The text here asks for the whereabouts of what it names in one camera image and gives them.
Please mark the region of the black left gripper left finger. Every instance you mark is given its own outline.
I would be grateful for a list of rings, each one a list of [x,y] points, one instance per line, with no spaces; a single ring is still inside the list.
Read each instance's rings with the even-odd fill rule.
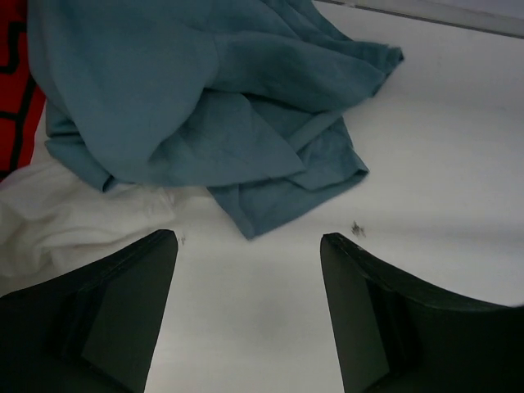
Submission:
[[[144,391],[177,254],[159,230],[3,296],[2,391]]]

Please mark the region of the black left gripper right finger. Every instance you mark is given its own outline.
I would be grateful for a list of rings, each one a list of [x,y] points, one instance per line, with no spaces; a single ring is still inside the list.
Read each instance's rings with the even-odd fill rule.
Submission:
[[[320,259],[345,391],[522,391],[522,307],[430,284],[339,233]]]

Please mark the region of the teal blue t shirt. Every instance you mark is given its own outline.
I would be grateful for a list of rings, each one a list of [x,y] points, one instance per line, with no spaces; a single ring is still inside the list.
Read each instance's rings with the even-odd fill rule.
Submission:
[[[102,192],[205,187],[250,239],[364,179],[343,115],[404,59],[310,1],[31,1],[27,24],[53,158]]]

